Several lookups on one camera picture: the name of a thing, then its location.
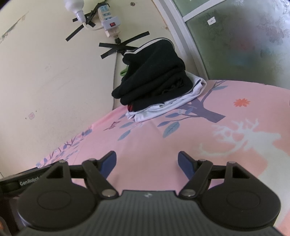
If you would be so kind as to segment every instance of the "black garment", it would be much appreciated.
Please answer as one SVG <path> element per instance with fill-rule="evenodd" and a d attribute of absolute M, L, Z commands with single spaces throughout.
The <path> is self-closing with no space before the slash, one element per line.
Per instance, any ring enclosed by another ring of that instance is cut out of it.
<path fill-rule="evenodd" d="M 193 87 L 184 62 L 168 39 L 155 39 L 126 52 L 123 62 L 129 66 L 128 71 L 112 96 L 120 98 L 123 105 L 129 104 L 132 111 L 182 96 Z"/>

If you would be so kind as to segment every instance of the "black circular motor housing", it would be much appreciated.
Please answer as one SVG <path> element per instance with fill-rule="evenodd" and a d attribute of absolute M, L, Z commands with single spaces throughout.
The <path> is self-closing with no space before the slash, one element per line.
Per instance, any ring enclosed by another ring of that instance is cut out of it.
<path fill-rule="evenodd" d="M 52 167 L 44 174 L 46 178 L 43 175 L 20 196 L 17 210 L 26 226 L 63 230 L 92 214 L 96 206 L 93 193 L 72 183 L 68 168 L 67 164 Z"/>
<path fill-rule="evenodd" d="M 214 222 L 240 230 L 273 225 L 281 208 L 277 195 L 252 178 L 225 179 L 223 184 L 207 190 L 200 202 Z"/>

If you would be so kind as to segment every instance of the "orange flower print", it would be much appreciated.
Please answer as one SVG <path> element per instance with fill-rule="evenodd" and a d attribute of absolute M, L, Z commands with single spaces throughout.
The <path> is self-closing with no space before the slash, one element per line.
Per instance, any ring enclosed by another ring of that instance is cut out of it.
<path fill-rule="evenodd" d="M 251 101 L 248 101 L 247 99 L 243 98 L 243 99 L 237 99 L 235 102 L 234 102 L 234 105 L 236 107 L 241 107 L 241 106 L 248 106 L 250 104 Z"/>

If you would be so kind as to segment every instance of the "white sticker on window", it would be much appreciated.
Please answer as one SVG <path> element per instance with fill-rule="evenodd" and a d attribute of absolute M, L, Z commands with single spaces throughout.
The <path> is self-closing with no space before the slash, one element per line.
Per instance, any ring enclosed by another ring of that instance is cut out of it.
<path fill-rule="evenodd" d="M 212 24 L 214 24 L 215 22 L 216 22 L 215 17 L 212 17 L 212 18 L 210 18 L 210 19 L 207 21 L 208 25 L 212 25 Z"/>

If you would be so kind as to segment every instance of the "beige wall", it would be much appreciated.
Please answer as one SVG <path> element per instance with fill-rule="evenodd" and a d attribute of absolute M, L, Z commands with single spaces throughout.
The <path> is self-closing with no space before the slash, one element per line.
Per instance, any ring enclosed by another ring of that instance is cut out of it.
<path fill-rule="evenodd" d="M 130 45 L 140 46 L 156 37 L 173 40 L 151 1 L 135 1 L 134 7 L 131 1 L 108 1 L 121 19 L 123 41 L 145 31 L 150 36 Z M 96 3 L 85 1 L 84 12 Z M 11 0 L 0 11 L 0 36 L 23 15 L 0 39 L 0 171 L 4 176 L 34 167 L 113 108 L 116 55 L 102 60 L 100 55 L 107 49 L 98 47 L 99 42 L 113 40 L 102 30 L 83 29 L 67 42 L 65 38 L 79 23 L 72 22 L 74 15 L 61 0 Z M 121 60 L 119 55 L 115 86 L 124 68 Z"/>

